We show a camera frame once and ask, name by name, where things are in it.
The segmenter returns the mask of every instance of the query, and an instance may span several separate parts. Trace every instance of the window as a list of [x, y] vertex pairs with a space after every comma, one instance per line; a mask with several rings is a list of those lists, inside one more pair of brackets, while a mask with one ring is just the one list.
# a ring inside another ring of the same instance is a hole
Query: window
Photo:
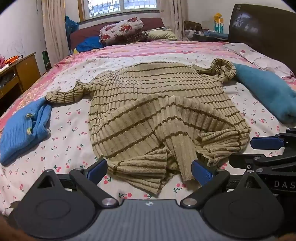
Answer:
[[86, 19], [117, 12], [157, 8], [158, 0], [83, 0]]

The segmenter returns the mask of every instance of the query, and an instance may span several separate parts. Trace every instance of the striped sweater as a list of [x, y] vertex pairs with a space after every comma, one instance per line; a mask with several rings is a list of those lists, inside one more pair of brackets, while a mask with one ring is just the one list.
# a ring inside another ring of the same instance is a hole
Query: striped sweater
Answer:
[[89, 132], [94, 153], [108, 171], [157, 194], [181, 173], [193, 179], [191, 162], [218, 165], [243, 149], [250, 127], [222, 89], [236, 74], [232, 63], [215, 59], [202, 69], [174, 62], [140, 63], [100, 73], [90, 83], [50, 92], [53, 103], [92, 97]]

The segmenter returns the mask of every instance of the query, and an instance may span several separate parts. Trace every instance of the blue ribbed cloth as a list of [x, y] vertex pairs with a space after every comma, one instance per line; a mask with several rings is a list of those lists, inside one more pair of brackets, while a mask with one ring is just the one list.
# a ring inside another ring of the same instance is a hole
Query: blue ribbed cloth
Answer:
[[236, 78], [282, 123], [296, 123], [296, 92], [270, 71], [234, 64]]
[[45, 128], [52, 111], [45, 98], [31, 102], [7, 121], [0, 139], [0, 163], [9, 165], [48, 135]]

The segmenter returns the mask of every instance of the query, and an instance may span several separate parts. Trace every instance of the wooden cabinet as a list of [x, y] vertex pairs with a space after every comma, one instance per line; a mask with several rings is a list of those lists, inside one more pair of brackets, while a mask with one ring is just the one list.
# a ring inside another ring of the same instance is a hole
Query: wooden cabinet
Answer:
[[[27, 89], [41, 77], [35, 53], [11, 64], [0, 72], [0, 116]], [[9, 80], [3, 86], [1, 81]]]

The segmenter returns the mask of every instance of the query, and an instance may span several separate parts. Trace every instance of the gray ribbed panel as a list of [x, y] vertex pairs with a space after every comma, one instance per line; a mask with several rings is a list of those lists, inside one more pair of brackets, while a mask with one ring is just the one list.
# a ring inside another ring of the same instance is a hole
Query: gray ribbed panel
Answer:
[[209, 228], [196, 210], [175, 200], [125, 200], [116, 209], [103, 210], [95, 223], [69, 241], [226, 241]]

